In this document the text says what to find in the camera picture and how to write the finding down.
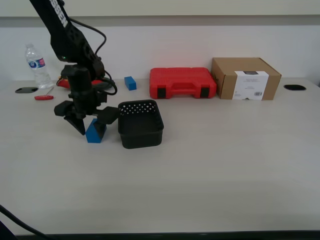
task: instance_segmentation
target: blue cube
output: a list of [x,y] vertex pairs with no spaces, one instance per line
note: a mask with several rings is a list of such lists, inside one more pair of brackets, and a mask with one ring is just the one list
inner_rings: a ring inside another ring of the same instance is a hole
[[132,76],[125,77],[124,83],[126,87],[129,89],[129,91],[137,89],[137,83]]
[[96,121],[97,119],[93,119],[87,131],[85,132],[86,140],[89,144],[100,144],[102,141],[102,138],[99,137],[99,134],[94,126]]

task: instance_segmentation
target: water bottle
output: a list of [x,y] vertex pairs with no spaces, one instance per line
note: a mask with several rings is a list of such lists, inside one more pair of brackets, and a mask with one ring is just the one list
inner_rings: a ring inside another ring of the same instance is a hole
[[39,89],[48,89],[54,84],[47,72],[45,61],[38,49],[32,43],[25,45],[25,59],[34,73],[34,80]]

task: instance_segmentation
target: cardboard box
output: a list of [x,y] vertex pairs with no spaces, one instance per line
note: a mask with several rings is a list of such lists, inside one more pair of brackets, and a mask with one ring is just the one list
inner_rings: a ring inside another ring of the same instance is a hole
[[221,99],[273,100],[281,79],[259,57],[214,57],[211,73]]

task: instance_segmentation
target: bottle cap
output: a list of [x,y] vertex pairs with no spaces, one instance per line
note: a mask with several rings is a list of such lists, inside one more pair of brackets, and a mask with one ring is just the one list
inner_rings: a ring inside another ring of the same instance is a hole
[[27,43],[25,46],[26,46],[28,49],[34,47],[34,45],[33,45],[32,43]]

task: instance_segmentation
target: red object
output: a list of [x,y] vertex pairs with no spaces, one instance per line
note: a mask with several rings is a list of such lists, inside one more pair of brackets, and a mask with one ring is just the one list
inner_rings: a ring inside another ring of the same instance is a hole
[[54,99],[54,96],[41,95],[41,96],[35,96],[34,99],[38,101],[51,100],[51,99]]
[[213,98],[217,84],[205,67],[153,68],[150,72],[150,96],[170,99],[173,95]]
[[[91,83],[92,83],[92,85],[96,85],[96,84],[103,83],[103,81],[101,81],[101,80],[93,80]],[[66,79],[66,78],[60,79],[56,85],[58,87],[63,87],[63,88],[66,88],[66,89],[70,89],[70,84],[68,82],[68,79]]]

